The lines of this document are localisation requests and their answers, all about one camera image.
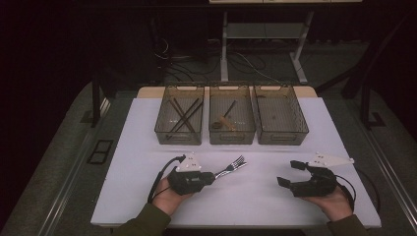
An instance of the hand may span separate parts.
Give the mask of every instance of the hand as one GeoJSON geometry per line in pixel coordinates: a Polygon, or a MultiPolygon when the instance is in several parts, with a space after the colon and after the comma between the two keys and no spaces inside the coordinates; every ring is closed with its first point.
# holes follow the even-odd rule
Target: hand
{"type": "Polygon", "coordinates": [[[325,197],[301,198],[320,207],[330,221],[338,221],[353,214],[349,201],[337,186],[333,193],[325,197]]]}
{"type": "Polygon", "coordinates": [[[193,194],[180,196],[169,188],[168,179],[162,178],[155,190],[155,197],[152,204],[160,208],[168,215],[172,215],[181,203],[193,196],[193,194]]]}

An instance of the metal fork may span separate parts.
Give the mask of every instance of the metal fork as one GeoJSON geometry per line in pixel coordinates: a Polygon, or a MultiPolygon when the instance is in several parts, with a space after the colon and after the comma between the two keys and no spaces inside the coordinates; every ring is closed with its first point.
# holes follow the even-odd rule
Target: metal fork
{"type": "Polygon", "coordinates": [[[222,171],[214,174],[215,179],[217,179],[217,178],[219,178],[223,175],[229,174],[229,173],[231,173],[231,172],[233,172],[237,169],[240,169],[241,167],[245,166],[246,164],[248,164],[248,163],[245,162],[245,157],[243,157],[243,155],[241,155],[235,161],[233,161],[232,163],[227,165],[227,167],[225,169],[223,169],[222,171]]]}

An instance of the gray floor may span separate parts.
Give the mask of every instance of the gray floor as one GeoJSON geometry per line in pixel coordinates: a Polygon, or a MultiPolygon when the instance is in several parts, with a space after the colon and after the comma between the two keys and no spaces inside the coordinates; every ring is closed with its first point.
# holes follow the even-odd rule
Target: gray floor
{"type": "MultiPolygon", "coordinates": [[[[229,45],[229,80],[268,80],[254,73],[241,55],[233,54],[233,52],[238,52],[247,55],[246,59],[254,67],[259,68],[264,75],[275,80],[296,83],[296,74],[288,57],[288,52],[294,48],[294,45],[282,41],[258,43],[256,45],[258,51],[247,55],[245,52],[255,46],[253,43],[232,42],[229,45]]],[[[217,64],[219,54],[215,50],[215,45],[212,48],[214,48],[212,56],[205,63],[190,61],[188,57],[181,54],[176,55],[173,66],[175,69],[168,69],[170,73],[167,74],[166,81],[176,81],[178,78],[189,81],[189,77],[195,81],[219,80],[217,64]]],[[[319,86],[349,69],[359,60],[366,48],[367,44],[361,42],[339,43],[338,45],[307,44],[300,61],[309,81],[308,86],[319,86]]],[[[416,142],[408,135],[384,101],[374,92],[371,98],[371,111],[378,112],[386,125],[375,127],[372,131],[364,129],[358,119],[360,97],[343,99],[340,95],[342,87],[343,83],[340,83],[321,93],[320,96],[325,100],[348,153],[356,160],[355,166],[364,172],[377,187],[378,194],[367,177],[360,174],[375,206],[377,206],[377,199],[381,198],[380,216],[383,227],[371,229],[370,234],[416,235],[416,229],[407,217],[409,212],[407,205],[404,204],[407,200],[400,201],[399,199],[404,194],[398,189],[394,190],[398,185],[402,185],[406,189],[405,194],[409,195],[410,199],[417,199],[416,142]],[[392,181],[392,175],[386,174],[381,163],[392,167],[396,174],[394,177],[399,180],[399,184],[392,181]]],[[[88,85],[80,92],[1,232],[1,236],[110,235],[109,229],[93,226],[89,220],[111,162],[112,152],[117,147],[127,112],[135,95],[134,91],[120,92],[116,98],[104,102],[103,117],[96,128],[91,128],[89,123],[90,86],[88,85]],[[87,164],[86,160],[99,140],[113,141],[109,157],[102,165],[87,164]]],[[[304,230],[304,232],[308,236],[330,235],[325,227],[304,230]]],[[[233,231],[227,232],[227,235],[280,234],[276,231],[233,231]]]]}

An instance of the sleeve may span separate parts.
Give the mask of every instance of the sleeve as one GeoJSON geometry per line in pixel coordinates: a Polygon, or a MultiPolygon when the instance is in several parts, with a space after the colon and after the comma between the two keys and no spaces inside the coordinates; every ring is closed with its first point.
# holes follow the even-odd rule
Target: sleeve
{"type": "Polygon", "coordinates": [[[117,228],[114,236],[156,236],[161,235],[171,217],[152,204],[146,204],[141,213],[117,228]]]}
{"type": "Polygon", "coordinates": [[[368,231],[355,214],[335,222],[329,222],[328,229],[334,236],[369,236],[368,231]]]}

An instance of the white table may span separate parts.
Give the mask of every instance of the white table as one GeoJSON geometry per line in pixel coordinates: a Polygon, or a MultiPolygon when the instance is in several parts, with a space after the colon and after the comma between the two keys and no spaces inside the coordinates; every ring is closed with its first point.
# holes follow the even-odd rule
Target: white table
{"type": "MultiPolygon", "coordinates": [[[[169,227],[311,228],[328,222],[316,206],[294,198],[276,181],[277,176],[291,181],[310,179],[308,171],[291,168],[290,160],[309,161],[316,152],[348,157],[321,98],[312,93],[299,98],[310,133],[298,147],[261,146],[256,136],[252,145],[210,145],[207,98],[202,145],[162,146],[153,130],[161,98],[153,98],[154,92],[149,92],[153,89],[159,92],[156,97],[160,97],[161,88],[150,88],[140,93],[142,97],[150,98],[136,98],[132,103],[92,224],[115,227],[136,217],[147,202],[157,172],[171,158],[190,152],[195,153],[202,171],[219,171],[241,154],[248,165],[217,179],[187,200],[175,212],[169,227]]],[[[343,165],[331,170],[354,185],[357,192],[355,213],[362,223],[366,227],[381,227],[381,220],[354,167],[343,165]]]]}

